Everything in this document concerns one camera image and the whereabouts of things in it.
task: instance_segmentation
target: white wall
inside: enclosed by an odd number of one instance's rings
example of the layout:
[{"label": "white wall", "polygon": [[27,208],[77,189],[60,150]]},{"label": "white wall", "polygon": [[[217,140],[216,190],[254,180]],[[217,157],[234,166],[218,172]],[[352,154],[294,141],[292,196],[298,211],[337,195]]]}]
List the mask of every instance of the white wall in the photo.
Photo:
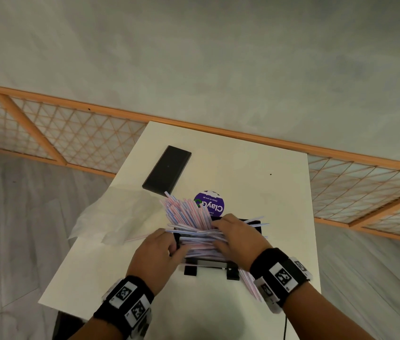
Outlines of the white wall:
[{"label": "white wall", "polygon": [[400,0],[0,0],[0,85],[400,160]]}]

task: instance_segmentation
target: left hand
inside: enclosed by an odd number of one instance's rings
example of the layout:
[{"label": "left hand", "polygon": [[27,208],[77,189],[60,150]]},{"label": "left hand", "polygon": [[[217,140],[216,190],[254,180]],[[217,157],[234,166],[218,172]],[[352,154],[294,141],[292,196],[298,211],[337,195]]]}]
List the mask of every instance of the left hand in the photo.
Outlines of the left hand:
[{"label": "left hand", "polygon": [[189,246],[186,245],[176,250],[173,234],[159,228],[137,248],[126,275],[142,279],[156,296],[168,282],[188,250]]}]

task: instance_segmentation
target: forearm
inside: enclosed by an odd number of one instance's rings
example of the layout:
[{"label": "forearm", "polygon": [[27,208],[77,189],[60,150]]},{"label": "forearm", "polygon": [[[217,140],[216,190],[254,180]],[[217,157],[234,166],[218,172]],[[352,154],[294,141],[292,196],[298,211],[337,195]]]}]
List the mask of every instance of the forearm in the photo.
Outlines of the forearm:
[{"label": "forearm", "polygon": [[310,283],[304,283],[288,296],[283,311],[301,340],[373,339]]},{"label": "forearm", "polygon": [[121,332],[110,323],[91,318],[70,340],[123,340]]}]

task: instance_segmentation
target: right hand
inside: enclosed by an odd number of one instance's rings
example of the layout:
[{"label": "right hand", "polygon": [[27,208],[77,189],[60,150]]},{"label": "right hand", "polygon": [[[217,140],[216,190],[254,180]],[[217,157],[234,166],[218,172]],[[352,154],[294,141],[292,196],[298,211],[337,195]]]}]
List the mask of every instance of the right hand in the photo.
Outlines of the right hand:
[{"label": "right hand", "polygon": [[254,260],[271,244],[258,232],[257,229],[240,221],[229,213],[217,221],[213,226],[218,228],[226,237],[228,244],[216,240],[213,245],[228,259],[242,269],[249,271]]}]

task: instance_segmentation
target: wristband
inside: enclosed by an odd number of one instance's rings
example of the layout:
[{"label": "wristband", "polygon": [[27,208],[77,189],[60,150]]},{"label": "wristband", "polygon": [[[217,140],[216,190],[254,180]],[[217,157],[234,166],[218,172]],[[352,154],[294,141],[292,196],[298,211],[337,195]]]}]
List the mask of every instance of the wristband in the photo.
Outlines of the wristband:
[{"label": "wristband", "polygon": [[288,296],[306,281],[310,272],[295,257],[278,248],[263,251],[250,267],[254,284],[273,313],[280,313]]},{"label": "wristband", "polygon": [[93,317],[114,325],[124,339],[143,338],[151,321],[154,294],[136,276],[117,281],[103,296]]}]

